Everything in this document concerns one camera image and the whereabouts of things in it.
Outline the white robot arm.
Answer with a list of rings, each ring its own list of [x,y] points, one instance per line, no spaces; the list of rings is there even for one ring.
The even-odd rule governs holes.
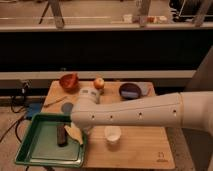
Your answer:
[[[213,91],[180,92],[100,104],[92,87],[79,91],[71,121],[81,130],[92,126],[160,126],[202,130],[213,136]]]

